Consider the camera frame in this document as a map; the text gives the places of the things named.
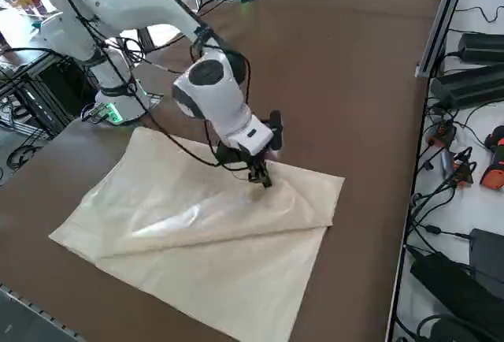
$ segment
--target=cloth fold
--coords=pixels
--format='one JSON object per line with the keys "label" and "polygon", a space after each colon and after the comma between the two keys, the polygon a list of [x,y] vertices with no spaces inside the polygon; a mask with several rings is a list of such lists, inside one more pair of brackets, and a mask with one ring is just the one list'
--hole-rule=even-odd
{"label": "cloth fold", "polygon": [[[207,146],[181,142],[214,159]],[[285,341],[343,179],[268,167],[273,186],[264,189],[137,128],[50,238],[238,340]]]}

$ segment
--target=metal frame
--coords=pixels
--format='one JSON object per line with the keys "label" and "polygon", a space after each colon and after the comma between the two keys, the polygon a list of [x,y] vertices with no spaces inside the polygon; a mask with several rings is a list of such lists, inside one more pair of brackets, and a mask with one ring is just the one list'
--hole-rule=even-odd
{"label": "metal frame", "polygon": [[[417,66],[417,71],[415,72],[416,77],[426,77],[429,78],[431,76],[432,68],[436,63],[438,57],[441,56],[441,53],[444,49],[445,38],[447,36],[448,30],[450,29],[451,18],[453,17],[455,8],[457,7],[458,0],[441,0],[439,3],[438,10],[435,14],[434,23],[431,27],[431,32],[428,37],[427,45],[424,49],[424,53],[422,55],[422,59]],[[421,123],[420,128],[420,137],[418,140],[417,146],[417,154],[420,153],[421,146],[421,138],[422,131],[424,130],[424,121]],[[412,183],[412,194],[414,192],[415,186],[415,178],[413,178]],[[399,291],[401,289],[401,279],[402,279],[402,271],[404,266],[404,258],[406,254],[406,249],[404,248],[405,237],[406,237],[406,228],[409,227],[407,222],[405,221],[404,229],[402,231],[402,241],[401,241],[401,249],[398,260],[398,265],[395,273],[395,282],[394,282],[394,293],[391,299],[391,308],[388,315],[388,326],[387,333],[385,335],[385,341],[392,342],[392,338],[394,336],[394,326],[395,326],[395,315],[397,312],[397,306],[399,301]]]}
{"label": "metal frame", "polygon": [[14,292],[9,287],[5,286],[3,283],[0,283],[0,296],[7,296],[7,298],[11,299],[22,305],[23,307],[28,308],[34,314],[37,314],[42,319],[46,320],[49,324],[52,324],[55,328],[60,329],[60,331],[66,334],[70,339],[74,339],[76,342],[85,342],[85,339],[75,331],[71,330],[67,325],[59,322],[56,318],[51,316],[49,313],[44,310],[38,308],[34,303],[27,300],[20,294]]}
{"label": "metal frame", "polygon": [[429,78],[432,68],[443,52],[445,38],[450,28],[451,18],[458,0],[441,0],[435,14],[434,24],[428,37],[422,59],[417,66],[415,76]]}

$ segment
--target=tabletop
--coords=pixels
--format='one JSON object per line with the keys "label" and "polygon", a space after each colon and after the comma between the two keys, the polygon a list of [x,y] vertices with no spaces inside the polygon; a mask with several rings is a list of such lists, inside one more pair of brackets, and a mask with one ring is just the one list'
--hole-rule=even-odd
{"label": "tabletop", "polygon": [[[413,73],[437,1],[256,0],[204,18],[250,59],[254,112],[282,111],[280,160],[346,178],[292,341],[385,336],[425,97]],[[153,59],[190,63],[184,41]],[[164,72],[143,67],[137,77],[169,94]],[[154,115],[174,134],[202,138],[201,122],[169,96]],[[131,132],[74,122],[0,190],[1,280],[89,341],[231,340],[47,238]]]}

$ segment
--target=orange tool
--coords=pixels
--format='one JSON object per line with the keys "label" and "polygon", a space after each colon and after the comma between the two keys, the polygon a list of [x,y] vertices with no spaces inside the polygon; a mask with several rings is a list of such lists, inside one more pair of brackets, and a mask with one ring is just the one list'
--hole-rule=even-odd
{"label": "orange tool", "polygon": [[504,186],[504,125],[498,126],[487,136],[485,147],[494,153],[494,157],[480,183],[492,190],[499,190]]}

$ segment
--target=black device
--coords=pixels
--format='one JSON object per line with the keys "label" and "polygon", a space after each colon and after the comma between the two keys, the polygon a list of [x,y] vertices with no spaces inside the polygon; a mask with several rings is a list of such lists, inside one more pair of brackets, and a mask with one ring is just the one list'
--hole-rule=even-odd
{"label": "black device", "polygon": [[[410,249],[415,258],[411,273],[451,313],[461,320],[504,340],[504,300],[492,295],[484,286],[470,277],[460,264],[445,255],[423,255]],[[480,342],[484,336],[476,335]]]}
{"label": "black device", "polygon": [[71,59],[48,66],[35,76],[36,81],[28,75],[22,79],[16,97],[53,136],[94,102],[98,92],[92,78]]}
{"label": "black device", "polygon": [[473,332],[443,319],[432,326],[428,340],[429,342],[480,342]]}
{"label": "black device", "polygon": [[431,81],[430,90],[440,100],[439,106],[447,109],[504,99],[504,64],[436,77]]}
{"label": "black device", "polygon": [[458,42],[458,55],[463,62],[491,65],[504,62],[504,35],[464,33]]}
{"label": "black device", "polygon": [[504,236],[487,232],[481,229],[473,229],[469,245],[469,265],[486,273],[485,276],[475,271],[471,272],[472,277],[483,285],[491,294],[504,299],[504,284],[493,278],[504,282]]}

